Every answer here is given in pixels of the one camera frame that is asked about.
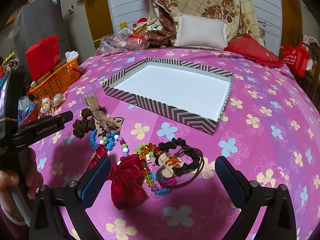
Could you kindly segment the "person's left hand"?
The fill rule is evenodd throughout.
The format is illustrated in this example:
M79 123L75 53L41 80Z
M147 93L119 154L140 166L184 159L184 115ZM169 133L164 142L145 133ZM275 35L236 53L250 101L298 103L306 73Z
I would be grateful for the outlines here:
M43 184L43 176L37 171L35 151L32 148L26 148L22 155L30 161L25 173L25 184L28 187L27 195L29 199L35 199L37 189ZM1 204L13 219L22 222L24 219L9 192L10 187L18 186L18 184L19 177L15 172L1 171Z

